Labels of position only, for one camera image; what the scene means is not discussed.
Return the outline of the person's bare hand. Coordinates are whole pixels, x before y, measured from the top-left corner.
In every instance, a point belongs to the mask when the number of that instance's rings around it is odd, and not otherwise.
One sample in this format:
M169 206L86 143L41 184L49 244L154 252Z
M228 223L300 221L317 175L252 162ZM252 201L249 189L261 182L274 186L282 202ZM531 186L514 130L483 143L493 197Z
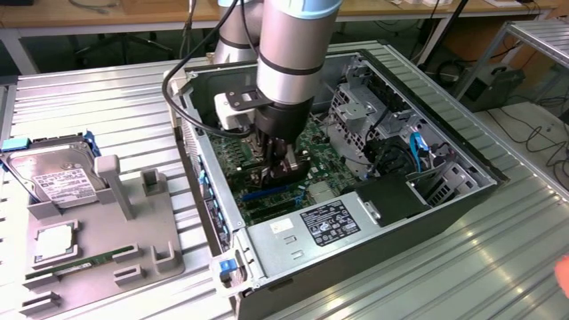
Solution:
M557 284L566 298L569 298L569 256L566 255L555 263L554 276L555 276Z

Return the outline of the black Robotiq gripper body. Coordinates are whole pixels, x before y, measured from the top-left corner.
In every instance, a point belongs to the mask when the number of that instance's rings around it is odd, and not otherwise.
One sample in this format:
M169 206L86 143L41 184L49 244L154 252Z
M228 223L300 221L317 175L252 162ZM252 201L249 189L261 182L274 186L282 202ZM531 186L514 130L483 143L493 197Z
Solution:
M304 132L314 98L288 105L272 102L254 110L256 133L294 143Z

